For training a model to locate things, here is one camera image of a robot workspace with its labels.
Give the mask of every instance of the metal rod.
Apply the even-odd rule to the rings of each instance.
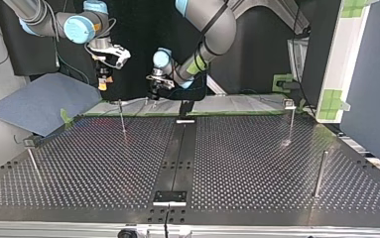
[[[316,188],[314,189],[314,194],[313,194],[315,198],[319,197],[319,191],[320,191],[320,187],[322,183],[322,177],[325,170],[325,163],[326,163],[327,158],[328,158],[328,151],[324,151],[322,153],[322,158],[319,165],[319,172],[318,172],[318,177],[317,177],[317,184],[316,184]]]
[[[122,101],[121,101],[121,99],[118,100],[118,103],[119,103],[119,115],[121,117],[121,123],[122,123],[122,132],[126,133],[127,129],[125,128],[124,113],[123,113],[124,110],[122,108]]]
[[[296,108],[292,110],[291,129],[292,129],[292,127],[294,126],[295,110],[296,110]]]
[[[38,12],[39,0],[4,0],[22,19],[32,19]]]
[[[29,157],[31,158],[32,160],[32,163],[33,163],[33,167],[35,168],[35,170],[38,170],[38,164],[36,164],[36,161],[35,161],[35,156],[33,155],[33,151],[32,149],[28,149],[28,153],[29,153]]]

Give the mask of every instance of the blue joint cap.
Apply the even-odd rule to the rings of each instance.
[[[153,64],[157,68],[166,67],[171,61],[172,51],[164,48],[159,48],[153,55]]]
[[[40,37],[40,35],[36,34],[34,31],[32,31],[32,30],[29,28],[28,24],[26,24],[22,19],[19,19],[19,22],[20,22],[20,25],[22,26],[22,28],[23,28],[23,30],[24,30],[25,32],[27,32],[27,33],[30,34],[30,35],[34,35],[34,36],[38,36],[38,37]]]
[[[175,7],[180,11],[183,16],[186,15],[187,5],[189,4],[189,0],[176,0]]]
[[[97,0],[88,0],[83,3],[84,11],[101,12],[108,14],[108,6],[106,3]]]
[[[183,84],[180,84],[180,87],[183,89],[188,89],[192,85],[192,83],[193,83],[193,78],[192,78],[192,81],[186,81]]]
[[[93,23],[83,16],[72,16],[66,19],[63,31],[66,37],[76,44],[90,42],[96,35]]]

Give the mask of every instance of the metal bracket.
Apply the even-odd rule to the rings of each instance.
[[[157,191],[154,206],[187,206],[186,191]]]
[[[267,7],[276,13],[291,29],[294,28],[298,12],[298,4],[295,0],[230,0],[228,5],[231,6],[236,19],[253,7]],[[308,19],[300,12],[295,29],[296,34],[300,34],[309,25]]]

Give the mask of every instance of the perforated table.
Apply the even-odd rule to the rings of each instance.
[[[380,171],[309,116],[175,121],[82,118],[0,169],[0,221],[380,227]]]

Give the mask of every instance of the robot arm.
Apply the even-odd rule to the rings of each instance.
[[[159,49],[154,57],[153,74],[147,78],[172,89],[174,80],[188,88],[194,76],[207,64],[229,51],[236,37],[236,19],[223,0],[176,0],[177,9],[205,36],[198,50],[182,65],[172,58],[172,52]]]
[[[109,24],[107,6],[102,1],[84,1],[84,12],[80,14],[55,14],[45,0],[4,2],[17,14],[25,32],[40,37],[68,38],[76,44],[84,44],[98,62],[100,90],[106,90],[106,82],[112,78],[112,68],[121,69],[131,57],[121,46],[111,44],[109,34],[112,26]]]

